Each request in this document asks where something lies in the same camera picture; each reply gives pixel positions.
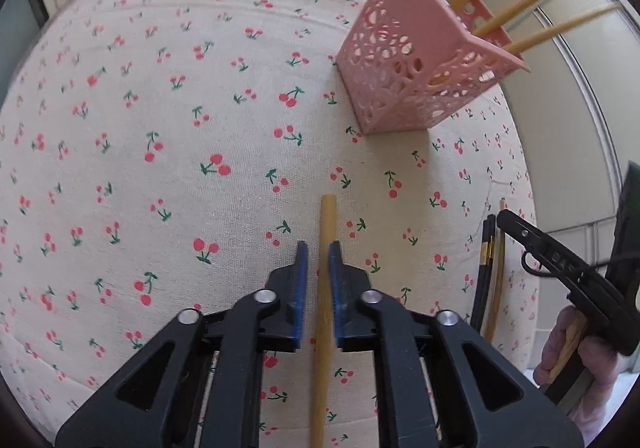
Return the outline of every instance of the tablecloth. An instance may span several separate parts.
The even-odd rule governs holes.
[[[423,313],[468,319],[482,220],[534,221],[500,88],[430,131],[364,137],[334,56],[364,0],[73,0],[0,114],[0,362],[49,438],[180,309],[220,311],[318,268],[319,199],[345,261]],[[306,446],[303,349],[264,358],[261,446]],[[495,346],[524,368],[538,282],[508,243]],[[336,354],[327,446],[377,438],[369,353]]]

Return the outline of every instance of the cherry print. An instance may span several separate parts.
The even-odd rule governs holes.
[[[440,198],[440,192],[433,192],[433,198],[429,198],[429,203],[431,204],[431,208],[435,208],[436,206],[446,208],[448,204],[446,200]]]

